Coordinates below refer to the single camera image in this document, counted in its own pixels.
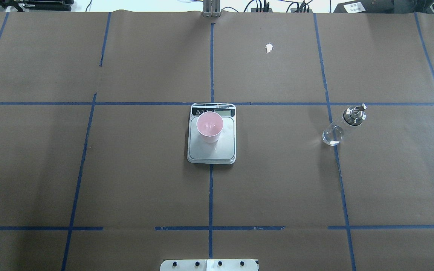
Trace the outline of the pink paper cup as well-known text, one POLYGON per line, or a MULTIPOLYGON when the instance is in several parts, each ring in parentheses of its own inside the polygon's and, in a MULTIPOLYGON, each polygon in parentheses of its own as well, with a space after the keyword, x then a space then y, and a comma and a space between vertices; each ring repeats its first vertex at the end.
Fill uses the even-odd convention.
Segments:
POLYGON ((215 143, 219 140, 223 126, 223 118, 212 111, 207 111, 197 118, 197 130, 200 137, 207 143, 215 143))

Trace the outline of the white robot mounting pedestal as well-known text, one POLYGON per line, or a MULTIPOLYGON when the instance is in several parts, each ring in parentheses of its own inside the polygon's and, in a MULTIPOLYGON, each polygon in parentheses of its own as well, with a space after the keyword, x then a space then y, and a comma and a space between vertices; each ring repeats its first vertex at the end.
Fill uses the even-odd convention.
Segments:
POLYGON ((160 271, 259 271, 254 259, 168 259, 160 271))

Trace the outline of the aluminium frame post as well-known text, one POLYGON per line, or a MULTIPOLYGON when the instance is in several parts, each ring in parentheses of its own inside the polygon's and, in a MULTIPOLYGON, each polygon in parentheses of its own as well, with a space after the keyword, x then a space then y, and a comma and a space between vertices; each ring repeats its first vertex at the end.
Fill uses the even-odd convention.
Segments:
POLYGON ((202 0, 203 2, 203 12, 202 16, 205 18, 217 18, 222 14, 222 9, 220 7, 220 0, 202 0))

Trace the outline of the black box device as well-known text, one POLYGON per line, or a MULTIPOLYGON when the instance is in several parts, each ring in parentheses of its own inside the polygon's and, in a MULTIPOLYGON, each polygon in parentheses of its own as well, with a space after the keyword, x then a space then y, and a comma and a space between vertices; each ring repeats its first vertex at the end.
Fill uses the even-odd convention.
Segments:
POLYGON ((332 13, 392 14, 394 0, 351 0, 336 5, 332 13))

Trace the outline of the glass sauce dispenser bottle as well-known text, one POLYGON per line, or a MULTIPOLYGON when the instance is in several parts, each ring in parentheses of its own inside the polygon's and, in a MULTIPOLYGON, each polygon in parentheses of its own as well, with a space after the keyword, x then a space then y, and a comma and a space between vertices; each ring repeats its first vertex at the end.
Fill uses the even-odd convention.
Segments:
POLYGON ((350 135, 366 120, 367 105, 350 106, 344 110, 341 117, 334 120, 322 133, 322 140, 329 146, 342 143, 346 136, 350 135))

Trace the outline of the digital kitchen scale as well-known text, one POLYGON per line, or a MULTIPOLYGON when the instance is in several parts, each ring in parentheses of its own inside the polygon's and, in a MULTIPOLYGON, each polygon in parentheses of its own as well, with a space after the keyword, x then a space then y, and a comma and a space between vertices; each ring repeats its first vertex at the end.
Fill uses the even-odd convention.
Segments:
POLYGON ((194 103, 188 121, 187 160, 198 164, 233 164, 237 156, 236 106, 226 103, 194 103), (198 129, 201 115, 212 112, 222 119, 215 137, 206 137, 198 129))

